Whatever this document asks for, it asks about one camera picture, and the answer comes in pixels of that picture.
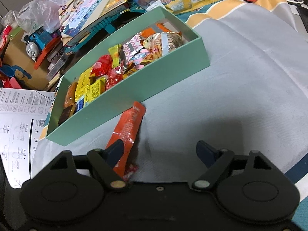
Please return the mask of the long orange red packet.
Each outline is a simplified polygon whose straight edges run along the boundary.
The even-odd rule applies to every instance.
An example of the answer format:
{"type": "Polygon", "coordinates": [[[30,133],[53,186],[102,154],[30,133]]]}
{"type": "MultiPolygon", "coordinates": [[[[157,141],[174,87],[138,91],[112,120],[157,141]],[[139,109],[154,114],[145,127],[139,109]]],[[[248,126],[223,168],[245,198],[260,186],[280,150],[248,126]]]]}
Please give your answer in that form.
{"type": "Polygon", "coordinates": [[[137,166],[131,164],[131,162],[127,164],[127,160],[136,140],[145,112],[146,108],[141,103],[135,101],[133,106],[121,115],[107,144],[107,147],[109,147],[117,140],[122,140],[124,143],[124,153],[113,170],[125,181],[128,181],[137,170],[137,166]]]}

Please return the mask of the brown chocolate snack packet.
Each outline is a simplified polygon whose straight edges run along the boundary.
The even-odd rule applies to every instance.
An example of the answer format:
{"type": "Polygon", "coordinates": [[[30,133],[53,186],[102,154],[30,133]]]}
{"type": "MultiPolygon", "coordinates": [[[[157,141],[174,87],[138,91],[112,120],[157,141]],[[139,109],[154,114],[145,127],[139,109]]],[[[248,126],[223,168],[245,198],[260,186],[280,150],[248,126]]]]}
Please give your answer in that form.
{"type": "Polygon", "coordinates": [[[73,104],[69,107],[66,107],[61,113],[61,116],[60,116],[59,121],[58,121],[58,125],[60,126],[62,123],[64,123],[70,117],[72,117],[75,110],[76,110],[76,104],[73,104]]]}

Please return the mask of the blue snack packet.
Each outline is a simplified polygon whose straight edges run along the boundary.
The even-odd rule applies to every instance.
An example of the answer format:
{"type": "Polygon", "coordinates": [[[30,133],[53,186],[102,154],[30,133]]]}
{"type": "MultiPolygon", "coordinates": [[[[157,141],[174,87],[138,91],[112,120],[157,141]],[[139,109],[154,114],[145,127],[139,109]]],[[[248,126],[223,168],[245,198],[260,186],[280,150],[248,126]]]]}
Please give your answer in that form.
{"type": "Polygon", "coordinates": [[[76,110],[75,112],[77,113],[78,111],[80,111],[83,107],[84,107],[84,100],[85,100],[85,96],[82,95],[76,102],[76,110]]]}

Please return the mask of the small yellow snack packet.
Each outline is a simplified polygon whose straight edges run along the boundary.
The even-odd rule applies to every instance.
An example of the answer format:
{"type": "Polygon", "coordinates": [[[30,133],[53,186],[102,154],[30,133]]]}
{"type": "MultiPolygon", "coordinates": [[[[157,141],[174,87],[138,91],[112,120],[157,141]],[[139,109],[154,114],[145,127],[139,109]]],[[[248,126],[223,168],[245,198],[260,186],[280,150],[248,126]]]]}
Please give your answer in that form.
{"type": "Polygon", "coordinates": [[[106,78],[102,77],[102,78],[96,80],[96,82],[94,82],[92,85],[90,85],[86,89],[85,98],[84,98],[84,106],[87,106],[89,103],[91,103],[97,97],[99,97],[102,93],[104,93],[105,82],[106,82],[106,78]]]}

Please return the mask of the brown cake clear wrapper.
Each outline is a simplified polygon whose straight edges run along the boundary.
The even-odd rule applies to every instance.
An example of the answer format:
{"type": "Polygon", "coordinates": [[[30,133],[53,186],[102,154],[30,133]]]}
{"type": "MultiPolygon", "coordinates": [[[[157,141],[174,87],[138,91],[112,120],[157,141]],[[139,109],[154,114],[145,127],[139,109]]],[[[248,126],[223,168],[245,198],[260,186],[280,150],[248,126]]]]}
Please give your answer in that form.
{"type": "Polygon", "coordinates": [[[64,108],[74,105],[75,103],[75,92],[77,88],[77,82],[73,82],[68,86],[66,96],[64,99],[64,108]]]}

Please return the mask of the yellow Winsun snack packet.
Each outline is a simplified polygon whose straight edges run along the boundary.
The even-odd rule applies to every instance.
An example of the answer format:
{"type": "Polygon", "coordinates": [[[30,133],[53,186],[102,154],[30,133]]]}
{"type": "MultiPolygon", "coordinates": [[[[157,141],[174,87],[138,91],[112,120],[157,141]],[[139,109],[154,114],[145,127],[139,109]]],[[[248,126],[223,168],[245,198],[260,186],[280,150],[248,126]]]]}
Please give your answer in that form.
{"type": "Polygon", "coordinates": [[[86,89],[88,86],[92,85],[93,83],[93,76],[91,75],[92,67],[85,70],[81,75],[79,76],[77,87],[75,91],[75,102],[79,100],[79,98],[84,95],[86,89]]]}

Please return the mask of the shiny red foil packet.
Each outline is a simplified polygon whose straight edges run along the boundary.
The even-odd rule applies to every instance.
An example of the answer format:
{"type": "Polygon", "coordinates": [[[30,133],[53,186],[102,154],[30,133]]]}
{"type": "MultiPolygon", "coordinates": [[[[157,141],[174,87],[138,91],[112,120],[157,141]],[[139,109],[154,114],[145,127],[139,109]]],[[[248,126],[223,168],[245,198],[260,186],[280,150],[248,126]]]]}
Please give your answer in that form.
{"type": "Polygon", "coordinates": [[[124,68],[122,65],[112,68],[107,74],[108,78],[105,83],[105,90],[107,91],[111,89],[113,86],[122,81],[123,74],[124,74],[124,68]]]}

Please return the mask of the yellow black snack packet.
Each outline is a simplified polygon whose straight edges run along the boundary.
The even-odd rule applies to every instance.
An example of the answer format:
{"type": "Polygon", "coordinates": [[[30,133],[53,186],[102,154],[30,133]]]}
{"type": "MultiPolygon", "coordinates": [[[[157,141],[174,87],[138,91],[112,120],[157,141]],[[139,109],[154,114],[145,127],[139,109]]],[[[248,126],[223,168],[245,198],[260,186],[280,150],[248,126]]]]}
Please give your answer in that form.
{"type": "Polygon", "coordinates": [[[123,74],[123,78],[126,79],[130,75],[134,74],[135,72],[141,70],[144,66],[142,64],[135,64],[131,63],[128,69],[123,74]]]}

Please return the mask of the red snack packet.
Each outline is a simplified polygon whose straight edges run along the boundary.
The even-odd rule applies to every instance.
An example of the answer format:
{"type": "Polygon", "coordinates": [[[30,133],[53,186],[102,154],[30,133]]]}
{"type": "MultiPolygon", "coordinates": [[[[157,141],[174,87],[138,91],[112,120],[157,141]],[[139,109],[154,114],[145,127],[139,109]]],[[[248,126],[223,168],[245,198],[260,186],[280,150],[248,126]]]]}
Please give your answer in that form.
{"type": "Polygon", "coordinates": [[[91,77],[100,77],[104,76],[112,68],[112,57],[111,55],[102,55],[99,59],[93,64],[90,76],[91,77]]]}

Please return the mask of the pink strawberry snack packet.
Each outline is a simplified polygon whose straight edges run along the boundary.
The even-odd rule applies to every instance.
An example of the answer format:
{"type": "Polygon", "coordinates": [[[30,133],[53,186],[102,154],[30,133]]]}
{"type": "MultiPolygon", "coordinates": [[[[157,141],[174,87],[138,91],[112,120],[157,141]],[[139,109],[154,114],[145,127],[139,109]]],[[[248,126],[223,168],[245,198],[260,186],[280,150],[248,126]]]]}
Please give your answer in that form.
{"type": "Polygon", "coordinates": [[[135,65],[145,65],[150,63],[152,54],[150,52],[139,52],[131,58],[131,62],[135,65]]]}

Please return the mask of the green yellow snack stick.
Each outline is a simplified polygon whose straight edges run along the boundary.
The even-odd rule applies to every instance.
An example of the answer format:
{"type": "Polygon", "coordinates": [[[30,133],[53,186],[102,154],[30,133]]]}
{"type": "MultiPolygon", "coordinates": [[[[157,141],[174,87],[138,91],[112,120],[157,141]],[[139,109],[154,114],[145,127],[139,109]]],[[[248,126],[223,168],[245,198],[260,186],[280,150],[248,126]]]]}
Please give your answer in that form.
{"type": "Polygon", "coordinates": [[[108,52],[112,59],[112,68],[116,68],[117,66],[121,64],[121,57],[120,57],[121,49],[122,49],[121,44],[117,44],[108,49],[108,52]]]}

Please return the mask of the pink white patterned packet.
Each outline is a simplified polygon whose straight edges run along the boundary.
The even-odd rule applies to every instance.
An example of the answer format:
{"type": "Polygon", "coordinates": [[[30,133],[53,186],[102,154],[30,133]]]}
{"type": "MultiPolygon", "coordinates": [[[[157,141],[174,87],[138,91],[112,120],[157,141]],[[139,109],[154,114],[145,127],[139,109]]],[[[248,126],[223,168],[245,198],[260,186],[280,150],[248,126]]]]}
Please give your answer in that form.
{"type": "Polygon", "coordinates": [[[125,60],[131,60],[141,49],[143,45],[141,44],[140,34],[134,35],[130,40],[123,44],[123,52],[125,55],[125,60]]]}

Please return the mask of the round striped snack bag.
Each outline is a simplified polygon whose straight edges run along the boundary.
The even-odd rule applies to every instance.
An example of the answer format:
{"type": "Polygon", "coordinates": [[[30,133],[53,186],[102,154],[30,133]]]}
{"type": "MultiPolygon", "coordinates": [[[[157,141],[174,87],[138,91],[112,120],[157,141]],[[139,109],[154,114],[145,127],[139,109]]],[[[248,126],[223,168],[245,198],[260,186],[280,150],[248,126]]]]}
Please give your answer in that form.
{"type": "Polygon", "coordinates": [[[159,59],[183,45],[182,34],[180,32],[155,33],[141,40],[141,45],[149,52],[146,59],[159,59]]]}

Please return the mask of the orange silver snack packet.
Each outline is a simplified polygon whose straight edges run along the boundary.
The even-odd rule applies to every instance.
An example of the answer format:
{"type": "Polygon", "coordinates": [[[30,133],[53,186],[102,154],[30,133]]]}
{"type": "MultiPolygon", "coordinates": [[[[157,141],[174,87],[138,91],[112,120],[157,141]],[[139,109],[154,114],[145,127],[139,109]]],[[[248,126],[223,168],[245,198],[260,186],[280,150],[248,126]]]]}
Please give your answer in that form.
{"type": "Polygon", "coordinates": [[[153,34],[156,34],[156,33],[177,33],[179,35],[182,34],[181,32],[175,32],[175,31],[168,29],[162,23],[153,24],[151,27],[142,30],[139,34],[142,38],[145,39],[145,38],[147,38],[147,37],[149,37],[153,34]]]}

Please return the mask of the white instruction sheet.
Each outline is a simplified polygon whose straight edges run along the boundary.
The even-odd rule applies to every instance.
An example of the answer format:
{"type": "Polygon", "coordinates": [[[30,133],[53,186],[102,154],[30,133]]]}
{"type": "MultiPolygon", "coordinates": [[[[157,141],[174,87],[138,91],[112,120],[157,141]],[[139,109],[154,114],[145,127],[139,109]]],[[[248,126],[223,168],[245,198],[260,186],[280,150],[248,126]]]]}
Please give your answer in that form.
{"type": "Polygon", "coordinates": [[[1,159],[8,182],[20,188],[31,178],[32,161],[54,93],[1,88],[1,159]]]}

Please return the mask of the grey toy building blocks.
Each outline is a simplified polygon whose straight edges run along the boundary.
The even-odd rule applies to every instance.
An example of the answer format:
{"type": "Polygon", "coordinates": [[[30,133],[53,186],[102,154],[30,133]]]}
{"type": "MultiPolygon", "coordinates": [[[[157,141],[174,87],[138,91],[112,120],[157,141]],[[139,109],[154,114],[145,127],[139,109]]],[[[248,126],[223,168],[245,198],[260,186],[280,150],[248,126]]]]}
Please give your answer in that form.
{"type": "Polygon", "coordinates": [[[48,67],[48,74],[47,74],[47,80],[50,81],[56,74],[55,66],[56,63],[61,59],[62,55],[64,54],[64,47],[63,44],[60,42],[55,46],[54,49],[51,50],[51,52],[47,56],[47,60],[50,62],[50,65],[48,67]]]}

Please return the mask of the teal cardboard box tray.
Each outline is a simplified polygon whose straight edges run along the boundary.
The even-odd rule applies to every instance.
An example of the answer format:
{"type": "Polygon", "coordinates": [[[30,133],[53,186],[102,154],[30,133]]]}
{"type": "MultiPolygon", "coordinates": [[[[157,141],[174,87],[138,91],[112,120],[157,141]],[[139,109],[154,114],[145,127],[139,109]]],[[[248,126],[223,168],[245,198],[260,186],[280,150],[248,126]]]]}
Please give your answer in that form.
{"type": "Polygon", "coordinates": [[[115,116],[181,80],[209,67],[202,37],[167,10],[157,7],[116,30],[83,56],[63,77],[53,103],[46,138],[66,146],[115,116]],[[167,21],[181,32],[186,43],[111,87],[61,125],[64,99],[69,85],[91,67],[108,48],[123,43],[159,21],[167,21]]]}

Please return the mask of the teal toy track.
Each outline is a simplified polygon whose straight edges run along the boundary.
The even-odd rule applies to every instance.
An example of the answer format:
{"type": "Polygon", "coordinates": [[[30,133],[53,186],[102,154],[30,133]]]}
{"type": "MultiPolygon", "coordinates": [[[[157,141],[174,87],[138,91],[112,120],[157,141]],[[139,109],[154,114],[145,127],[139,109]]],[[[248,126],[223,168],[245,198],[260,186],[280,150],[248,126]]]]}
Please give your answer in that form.
{"type": "Polygon", "coordinates": [[[132,7],[123,10],[112,16],[103,16],[98,23],[87,29],[79,40],[76,40],[70,45],[66,45],[64,51],[66,54],[71,55],[72,53],[78,52],[87,42],[92,38],[99,39],[104,38],[112,33],[114,33],[118,28],[124,26],[140,15],[144,14],[146,10],[133,4],[132,7]]]}

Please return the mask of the brown cardboard box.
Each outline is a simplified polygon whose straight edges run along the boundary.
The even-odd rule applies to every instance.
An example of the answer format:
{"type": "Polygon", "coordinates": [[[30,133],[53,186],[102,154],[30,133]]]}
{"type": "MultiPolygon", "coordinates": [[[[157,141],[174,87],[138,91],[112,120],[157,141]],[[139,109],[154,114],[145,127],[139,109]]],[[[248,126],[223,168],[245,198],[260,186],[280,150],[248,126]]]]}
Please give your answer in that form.
{"type": "Polygon", "coordinates": [[[49,81],[47,75],[50,62],[45,59],[38,69],[34,69],[35,62],[26,53],[26,44],[21,41],[24,31],[20,30],[10,39],[4,54],[3,62],[12,67],[15,78],[28,89],[44,90],[49,81]]]}

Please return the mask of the blue Thomas toy train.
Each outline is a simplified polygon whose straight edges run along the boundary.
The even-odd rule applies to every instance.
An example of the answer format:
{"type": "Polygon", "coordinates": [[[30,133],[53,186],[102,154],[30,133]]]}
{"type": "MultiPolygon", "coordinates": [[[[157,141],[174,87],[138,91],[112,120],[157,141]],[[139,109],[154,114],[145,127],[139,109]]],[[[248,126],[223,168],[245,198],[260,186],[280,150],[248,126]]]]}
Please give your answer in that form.
{"type": "Polygon", "coordinates": [[[32,34],[25,34],[23,40],[26,43],[26,53],[36,61],[42,50],[49,44],[54,37],[48,33],[43,27],[40,27],[32,34]]]}

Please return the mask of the drawing mat toy box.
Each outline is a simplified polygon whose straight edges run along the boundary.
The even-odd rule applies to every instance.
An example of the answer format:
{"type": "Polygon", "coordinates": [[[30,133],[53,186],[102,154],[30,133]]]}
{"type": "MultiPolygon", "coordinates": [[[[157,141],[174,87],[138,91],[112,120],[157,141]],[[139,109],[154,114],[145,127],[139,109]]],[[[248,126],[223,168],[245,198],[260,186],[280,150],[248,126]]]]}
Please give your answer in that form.
{"type": "Polygon", "coordinates": [[[92,26],[127,8],[127,0],[70,0],[59,9],[63,43],[82,39],[92,26]]]}

